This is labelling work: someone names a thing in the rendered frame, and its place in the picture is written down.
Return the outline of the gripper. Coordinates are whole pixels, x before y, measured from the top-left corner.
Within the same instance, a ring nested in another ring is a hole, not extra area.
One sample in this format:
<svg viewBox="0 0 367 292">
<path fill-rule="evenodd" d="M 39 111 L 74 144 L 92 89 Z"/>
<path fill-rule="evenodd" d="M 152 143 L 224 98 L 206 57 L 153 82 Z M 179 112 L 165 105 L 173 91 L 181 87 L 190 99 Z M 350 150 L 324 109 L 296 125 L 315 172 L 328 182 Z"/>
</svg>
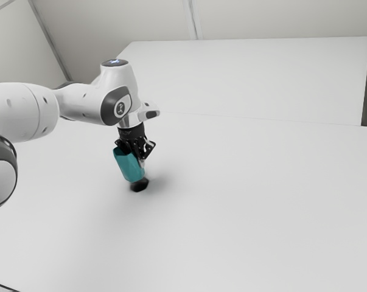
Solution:
<svg viewBox="0 0 367 292">
<path fill-rule="evenodd" d="M 149 157 L 156 146 L 156 143 L 147 139 L 145 135 L 144 123 L 131 128 L 117 128 L 119 138 L 114 142 L 115 156 L 128 156 L 132 154 L 132 149 L 127 141 L 135 141 L 135 153 L 139 161 L 139 165 L 144 168 L 145 160 Z"/>
</svg>

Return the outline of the teal faceted mug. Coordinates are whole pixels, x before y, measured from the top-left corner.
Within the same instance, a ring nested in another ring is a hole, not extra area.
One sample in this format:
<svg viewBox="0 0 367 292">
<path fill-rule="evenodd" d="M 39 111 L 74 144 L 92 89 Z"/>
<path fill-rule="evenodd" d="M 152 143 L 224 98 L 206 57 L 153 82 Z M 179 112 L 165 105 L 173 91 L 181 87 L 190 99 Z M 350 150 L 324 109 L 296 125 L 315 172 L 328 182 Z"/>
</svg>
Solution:
<svg viewBox="0 0 367 292">
<path fill-rule="evenodd" d="M 135 155 L 131 151 L 123 151 L 119 147 L 113 149 L 113 155 L 121 170 L 122 176 L 130 184 L 130 190 L 133 192 L 145 190 L 149 184 L 149 180 L 145 177 L 145 168 L 140 165 Z"/>
</svg>

